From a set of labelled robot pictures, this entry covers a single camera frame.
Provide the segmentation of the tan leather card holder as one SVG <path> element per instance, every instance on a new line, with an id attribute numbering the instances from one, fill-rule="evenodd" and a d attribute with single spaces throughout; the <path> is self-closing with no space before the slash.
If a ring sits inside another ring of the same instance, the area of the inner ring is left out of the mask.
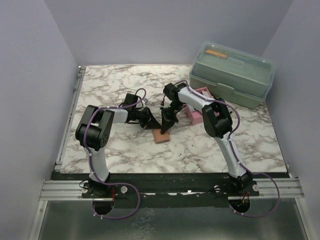
<path id="1" fill-rule="evenodd" d="M 168 132 L 161 134 L 161 129 L 152 130 L 153 138 L 156 144 L 166 143 L 170 141 L 170 135 Z"/>

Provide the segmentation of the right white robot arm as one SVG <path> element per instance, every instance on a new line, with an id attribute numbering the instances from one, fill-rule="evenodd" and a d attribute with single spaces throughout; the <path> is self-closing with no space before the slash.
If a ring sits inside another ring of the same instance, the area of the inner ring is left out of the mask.
<path id="1" fill-rule="evenodd" d="M 168 107 L 161 108 L 161 130 L 164 134 L 178 122 L 177 114 L 186 105 L 201 112 L 206 133 L 218 143 L 228 167 L 230 191 L 241 196 L 248 190 L 253 180 L 245 167 L 233 139 L 233 120 L 228 111 L 232 106 L 221 98 L 215 99 L 201 95 L 187 83 L 169 83 L 163 89 L 164 95 L 171 100 Z"/>

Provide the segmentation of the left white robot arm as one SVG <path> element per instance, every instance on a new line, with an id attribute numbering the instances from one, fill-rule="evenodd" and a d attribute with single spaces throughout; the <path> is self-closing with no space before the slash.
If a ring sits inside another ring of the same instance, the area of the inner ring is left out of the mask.
<path id="1" fill-rule="evenodd" d="M 101 198 L 107 197 L 111 185 L 106 182 L 109 170 L 106 164 L 105 146 L 112 125 L 118 123 L 138 124 L 143 129 L 160 129 L 161 125 L 146 106 L 138 106 L 142 98 L 128 93 L 118 107 L 88 105 L 75 131 L 75 138 L 89 157 L 89 178 L 95 181 L 93 191 Z"/>

